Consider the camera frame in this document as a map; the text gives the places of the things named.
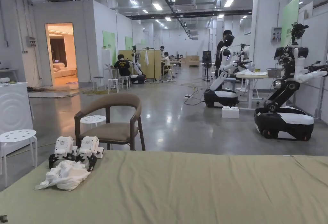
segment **wooden chair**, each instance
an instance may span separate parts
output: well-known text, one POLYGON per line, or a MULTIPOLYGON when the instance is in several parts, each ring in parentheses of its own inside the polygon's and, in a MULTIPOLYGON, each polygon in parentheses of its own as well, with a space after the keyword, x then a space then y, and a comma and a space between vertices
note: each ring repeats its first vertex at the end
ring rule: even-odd
POLYGON ((74 116, 76 145, 81 146, 81 140, 85 136, 97 136, 100 143, 107 143, 107 149, 110 150, 110 144, 125 145, 130 144, 131 151, 135 150, 135 137, 140 132, 142 150, 145 151, 145 141, 141 125, 141 100, 138 96, 130 93, 113 93, 106 95, 82 109, 74 116), (135 113, 130 119, 130 123, 111 123, 111 106, 131 106, 135 108, 135 113), (80 120, 82 117, 105 108, 106 124, 87 130, 81 134, 80 120))

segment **sofa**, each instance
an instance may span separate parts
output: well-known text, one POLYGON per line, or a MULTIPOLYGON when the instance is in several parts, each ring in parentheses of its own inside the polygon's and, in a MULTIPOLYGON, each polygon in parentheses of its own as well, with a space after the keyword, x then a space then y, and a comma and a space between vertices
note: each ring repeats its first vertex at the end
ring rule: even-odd
POLYGON ((64 63, 53 63, 53 76, 55 78, 76 75, 76 73, 76 69, 69 69, 65 67, 64 63))

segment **crumpled white shirt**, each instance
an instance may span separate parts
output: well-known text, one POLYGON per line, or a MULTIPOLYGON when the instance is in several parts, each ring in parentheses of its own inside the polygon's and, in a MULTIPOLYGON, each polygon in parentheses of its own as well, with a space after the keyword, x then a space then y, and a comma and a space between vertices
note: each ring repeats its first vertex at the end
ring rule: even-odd
POLYGON ((84 181, 90 173, 81 162, 65 160, 46 173, 45 181, 36 186, 35 190, 57 185, 59 189, 71 191, 84 181))

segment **doorway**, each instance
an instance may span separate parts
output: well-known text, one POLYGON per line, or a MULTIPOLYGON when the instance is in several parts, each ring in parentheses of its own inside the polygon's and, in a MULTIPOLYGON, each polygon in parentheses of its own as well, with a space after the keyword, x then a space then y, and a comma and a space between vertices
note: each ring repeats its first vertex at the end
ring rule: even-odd
POLYGON ((78 88, 78 69, 72 23, 45 25, 53 86, 78 88))

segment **white cloth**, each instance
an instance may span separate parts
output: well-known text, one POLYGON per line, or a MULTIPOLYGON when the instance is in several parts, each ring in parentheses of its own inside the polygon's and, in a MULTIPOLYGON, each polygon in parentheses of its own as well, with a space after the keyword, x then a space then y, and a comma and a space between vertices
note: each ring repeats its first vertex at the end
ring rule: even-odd
POLYGON ((145 62, 148 65, 149 64, 149 60, 148 60, 148 52, 146 50, 146 54, 145 54, 145 62))
POLYGON ((36 186, 35 190, 57 185, 59 189, 71 191, 84 181, 90 173, 81 162, 65 160, 46 173, 45 181, 36 186))
POLYGON ((244 75, 267 75, 268 72, 251 72, 249 70, 243 70, 238 72, 237 74, 244 74, 244 75))

